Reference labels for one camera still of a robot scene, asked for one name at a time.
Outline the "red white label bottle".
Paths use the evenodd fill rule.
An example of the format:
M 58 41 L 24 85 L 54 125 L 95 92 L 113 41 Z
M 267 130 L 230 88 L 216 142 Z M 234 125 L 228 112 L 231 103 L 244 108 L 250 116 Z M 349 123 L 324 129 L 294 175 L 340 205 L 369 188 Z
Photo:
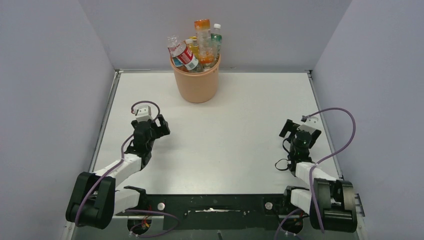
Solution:
M 183 72 L 188 72 L 185 65 L 174 55 L 174 51 L 177 48 L 178 43 L 179 43 L 178 35 L 174 34 L 172 36 L 167 37 L 167 49 L 169 51 L 170 56 L 172 57 L 174 66 Z

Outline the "dark green label bottle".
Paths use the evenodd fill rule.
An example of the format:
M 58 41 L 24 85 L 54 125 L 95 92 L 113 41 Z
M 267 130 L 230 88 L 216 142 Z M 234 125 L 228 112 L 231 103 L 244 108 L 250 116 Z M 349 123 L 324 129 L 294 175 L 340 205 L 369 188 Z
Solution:
M 199 45 L 196 38 L 188 38 L 184 41 L 187 47 L 192 51 L 197 60 L 200 60 L 199 57 Z

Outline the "red green label bottle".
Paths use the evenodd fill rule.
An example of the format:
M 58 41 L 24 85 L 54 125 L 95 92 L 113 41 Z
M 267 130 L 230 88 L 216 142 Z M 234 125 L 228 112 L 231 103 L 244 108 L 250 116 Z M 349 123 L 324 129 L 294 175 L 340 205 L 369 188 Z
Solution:
M 194 56 L 184 41 L 180 41 L 173 54 L 185 65 L 190 73 L 201 73 L 204 71 L 200 61 Z

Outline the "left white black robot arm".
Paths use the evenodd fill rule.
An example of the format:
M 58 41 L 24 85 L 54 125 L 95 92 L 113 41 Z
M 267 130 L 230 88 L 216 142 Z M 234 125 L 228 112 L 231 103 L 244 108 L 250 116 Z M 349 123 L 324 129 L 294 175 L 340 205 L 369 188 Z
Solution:
M 77 227 L 105 229 L 114 215 L 139 204 L 145 189 L 126 186 L 116 190 L 116 187 L 145 168 L 155 140 L 171 132 L 162 114 L 152 118 L 147 113 L 136 117 L 131 125 L 134 132 L 122 144 L 120 159 L 103 169 L 77 176 L 65 213 L 68 222 Z

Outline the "orange drink bottle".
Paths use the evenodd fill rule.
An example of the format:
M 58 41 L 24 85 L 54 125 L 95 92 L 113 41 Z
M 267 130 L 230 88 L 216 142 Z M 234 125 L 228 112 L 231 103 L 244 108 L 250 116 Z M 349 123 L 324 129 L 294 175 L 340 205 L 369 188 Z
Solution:
M 194 29 L 198 43 L 198 59 L 205 69 L 210 69 L 215 62 L 210 20 L 196 20 L 194 22 Z

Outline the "orange plastic bin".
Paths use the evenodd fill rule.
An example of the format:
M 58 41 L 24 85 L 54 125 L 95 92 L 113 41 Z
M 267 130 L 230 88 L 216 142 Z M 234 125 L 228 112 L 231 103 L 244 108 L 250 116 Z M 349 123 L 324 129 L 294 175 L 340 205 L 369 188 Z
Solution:
M 176 68 L 172 58 L 169 58 L 177 88 L 183 99 L 199 104 L 205 103 L 215 96 L 219 87 L 221 59 L 220 55 L 216 64 L 204 72 L 190 73 Z

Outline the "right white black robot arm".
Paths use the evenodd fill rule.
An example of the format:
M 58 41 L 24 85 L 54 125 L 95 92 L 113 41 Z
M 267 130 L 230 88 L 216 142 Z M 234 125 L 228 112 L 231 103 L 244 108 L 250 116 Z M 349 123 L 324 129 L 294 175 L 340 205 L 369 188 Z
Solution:
M 285 170 L 307 184 L 307 187 L 288 186 L 281 207 L 289 214 L 302 210 L 316 230 L 353 233 L 358 220 L 352 183 L 324 172 L 310 156 L 310 149 L 322 133 L 318 123 L 317 117 L 309 117 L 301 124 L 287 119 L 279 133 L 283 142 L 289 143 L 289 148 L 284 148 Z

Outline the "green label clear bottle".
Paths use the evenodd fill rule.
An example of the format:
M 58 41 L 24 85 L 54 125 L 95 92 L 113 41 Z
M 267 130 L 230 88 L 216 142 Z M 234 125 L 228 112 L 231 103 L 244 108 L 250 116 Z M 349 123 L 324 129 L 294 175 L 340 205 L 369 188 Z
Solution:
M 214 63 L 216 63 L 219 59 L 222 45 L 221 25 L 218 23 L 215 23 L 213 25 L 213 32 L 211 33 L 211 42 L 213 46 Z

